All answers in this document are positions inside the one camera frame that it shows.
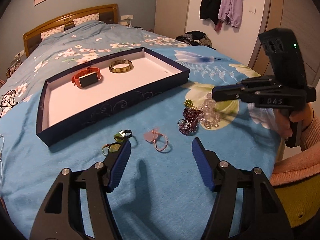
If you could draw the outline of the right hand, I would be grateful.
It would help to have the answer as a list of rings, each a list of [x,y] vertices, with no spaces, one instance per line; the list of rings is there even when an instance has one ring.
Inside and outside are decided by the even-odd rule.
[[[313,120],[314,111],[310,103],[306,104],[303,110],[292,112],[289,117],[281,114],[279,109],[274,109],[278,134],[284,138],[292,137],[293,131],[290,122],[301,122],[302,130],[306,129]]]

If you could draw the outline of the pink sweater right forearm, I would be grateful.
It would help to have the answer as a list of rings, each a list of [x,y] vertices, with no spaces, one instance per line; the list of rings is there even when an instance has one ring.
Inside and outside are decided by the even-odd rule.
[[[302,132],[300,148],[302,151],[308,150],[313,146],[319,146],[319,118],[315,115],[311,124]]]

